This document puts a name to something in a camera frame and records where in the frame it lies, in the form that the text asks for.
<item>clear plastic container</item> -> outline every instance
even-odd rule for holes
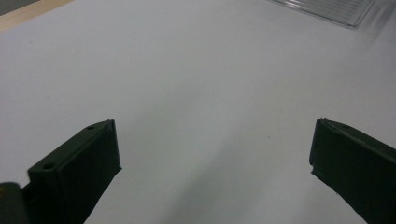
[[[287,7],[357,28],[375,0],[271,0]]]

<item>white surface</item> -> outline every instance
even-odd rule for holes
[[[364,223],[310,174],[317,118],[396,147],[396,17],[377,35],[258,0],[76,0],[0,34],[0,181],[115,119],[87,224]]]

